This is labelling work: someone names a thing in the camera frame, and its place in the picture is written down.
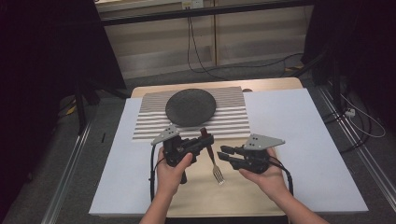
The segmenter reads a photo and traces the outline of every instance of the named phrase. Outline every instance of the person's left hand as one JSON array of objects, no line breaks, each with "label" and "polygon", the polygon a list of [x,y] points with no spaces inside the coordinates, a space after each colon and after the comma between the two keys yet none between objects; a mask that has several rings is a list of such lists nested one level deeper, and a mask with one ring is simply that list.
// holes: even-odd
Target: person's left hand
[{"label": "person's left hand", "polygon": [[191,160],[192,154],[188,153],[176,167],[169,166],[163,157],[163,147],[161,147],[158,152],[158,161],[160,163],[157,166],[157,194],[174,196],[180,184],[181,176],[184,170],[191,165]]}]

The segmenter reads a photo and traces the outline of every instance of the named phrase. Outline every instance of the silver fork head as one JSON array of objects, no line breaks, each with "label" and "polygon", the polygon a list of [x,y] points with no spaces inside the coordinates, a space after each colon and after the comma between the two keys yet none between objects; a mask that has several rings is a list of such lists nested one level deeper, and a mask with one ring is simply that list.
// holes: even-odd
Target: silver fork head
[{"label": "silver fork head", "polygon": [[225,180],[221,174],[221,170],[217,165],[213,166],[213,175],[215,176],[216,180],[219,182],[219,185],[224,184]]}]

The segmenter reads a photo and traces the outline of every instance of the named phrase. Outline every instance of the human arm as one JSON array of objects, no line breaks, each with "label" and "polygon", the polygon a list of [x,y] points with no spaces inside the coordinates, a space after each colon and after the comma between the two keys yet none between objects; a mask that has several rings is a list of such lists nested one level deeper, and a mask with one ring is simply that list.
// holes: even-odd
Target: human arm
[{"label": "human arm", "polygon": [[163,148],[158,153],[158,187],[157,193],[151,202],[146,214],[140,220],[140,224],[157,224],[164,223],[169,205],[173,196],[177,192],[181,176],[184,170],[191,165],[192,154],[188,153],[183,160],[176,166],[171,167],[166,164],[163,158]]},{"label": "human arm", "polygon": [[[268,148],[267,151],[271,157],[276,157],[272,148]],[[285,212],[293,224],[328,223],[290,194],[289,190],[286,188],[280,168],[270,165],[268,170],[260,175],[244,169],[240,169],[239,173],[241,173],[244,178],[257,184],[259,188],[274,201],[283,212]]]}]

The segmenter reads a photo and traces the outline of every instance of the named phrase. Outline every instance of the table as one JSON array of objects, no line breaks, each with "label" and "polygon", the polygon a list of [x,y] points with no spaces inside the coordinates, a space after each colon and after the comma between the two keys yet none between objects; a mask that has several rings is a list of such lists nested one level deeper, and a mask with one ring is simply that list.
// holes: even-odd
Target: table
[{"label": "table", "polygon": [[[141,96],[155,91],[235,85],[253,90],[244,93],[251,131],[286,140],[285,145],[278,147],[277,154],[293,175],[297,199],[316,212],[367,211],[307,91],[297,78],[274,78],[136,88],[125,106],[90,214],[142,216],[149,206],[147,176],[138,176],[135,171],[148,164],[149,160],[143,158],[149,158],[149,144],[131,144],[130,140]],[[225,144],[241,146],[245,141],[220,139],[213,148],[219,150],[219,146]],[[211,174],[213,166],[206,154],[203,150],[198,162],[189,168],[189,182],[179,187],[168,211],[169,217],[283,215],[257,186],[232,170],[227,162],[218,162],[226,179],[226,184],[219,187]],[[117,188],[113,189],[114,194],[110,193],[110,188]]]}]

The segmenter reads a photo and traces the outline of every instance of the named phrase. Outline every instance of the fork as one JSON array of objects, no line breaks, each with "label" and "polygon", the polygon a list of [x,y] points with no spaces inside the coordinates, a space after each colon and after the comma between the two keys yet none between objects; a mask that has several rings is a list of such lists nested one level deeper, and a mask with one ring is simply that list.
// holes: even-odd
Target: fork
[{"label": "fork", "polygon": [[[209,134],[206,131],[206,128],[202,128],[200,131],[201,131],[202,137],[209,136]],[[224,177],[221,174],[220,168],[216,165],[215,155],[213,154],[212,146],[208,146],[206,148],[207,148],[207,152],[209,154],[210,160],[212,160],[212,163],[213,163],[213,176],[219,182],[219,185],[222,185],[222,184],[224,184],[225,180],[224,180]]]}]

